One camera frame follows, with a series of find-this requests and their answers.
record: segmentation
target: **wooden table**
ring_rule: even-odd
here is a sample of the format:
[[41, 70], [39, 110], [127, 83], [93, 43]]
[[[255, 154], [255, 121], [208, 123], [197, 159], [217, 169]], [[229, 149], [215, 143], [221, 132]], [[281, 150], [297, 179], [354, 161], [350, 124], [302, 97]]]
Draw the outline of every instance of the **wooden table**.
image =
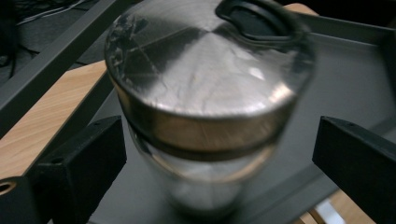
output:
[[[316, 14], [299, 4], [286, 8]], [[47, 91], [0, 140], [0, 179], [23, 175], [105, 70], [99, 62], [68, 71]], [[341, 190], [332, 196], [332, 204], [346, 223], [374, 223]]]

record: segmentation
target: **metal lid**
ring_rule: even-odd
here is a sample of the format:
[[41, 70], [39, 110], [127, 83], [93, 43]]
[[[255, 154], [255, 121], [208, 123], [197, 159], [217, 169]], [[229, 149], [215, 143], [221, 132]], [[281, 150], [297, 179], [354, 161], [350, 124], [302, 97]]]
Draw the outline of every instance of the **metal lid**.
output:
[[311, 72], [304, 34], [270, 1], [146, 0], [115, 22], [106, 64], [151, 144], [213, 157], [282, 129]]

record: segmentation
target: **lid handle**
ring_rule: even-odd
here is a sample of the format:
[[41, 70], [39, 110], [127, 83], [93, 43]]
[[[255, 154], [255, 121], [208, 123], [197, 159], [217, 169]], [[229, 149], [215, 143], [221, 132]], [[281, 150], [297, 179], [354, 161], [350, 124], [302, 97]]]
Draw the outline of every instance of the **lid handle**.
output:
[[223, 0], [215, 12], [248, 39], [288, 40], [292, 25], [280, 9], [266, 0]]

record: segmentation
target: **screw hole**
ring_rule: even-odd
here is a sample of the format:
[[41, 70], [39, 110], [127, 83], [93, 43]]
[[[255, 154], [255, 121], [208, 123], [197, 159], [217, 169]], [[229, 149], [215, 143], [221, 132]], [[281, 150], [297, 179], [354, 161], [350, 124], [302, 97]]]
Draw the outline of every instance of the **screw hole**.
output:
[[17, 186], [15, 182], [0, 183], [0, 195], [7, 194]]
[[64, 161], [64, 158], [58, 157], [51, 161], [52, 164], [61, 164]]

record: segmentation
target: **black tray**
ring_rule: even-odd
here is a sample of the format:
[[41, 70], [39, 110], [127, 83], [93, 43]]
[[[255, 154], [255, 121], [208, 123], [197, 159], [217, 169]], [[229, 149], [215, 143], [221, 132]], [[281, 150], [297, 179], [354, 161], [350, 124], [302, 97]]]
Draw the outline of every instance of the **black tray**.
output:
[[[349, 120], [396, 142], [395, 32], [301, 15], [318, 53], [317, 76], [298, 104], [275, 157], [248, 187], [226, 223], [290, 223], [337, 187], [311, 158], [320, 116]], [[101, 78], [47, 146], [59, 146], [89, 122], [122, 115], [108, 76]], [[92, 215], [93, 223], [191, 223], [164, 200], [134, 148], [123, 118], [128, 161]]]

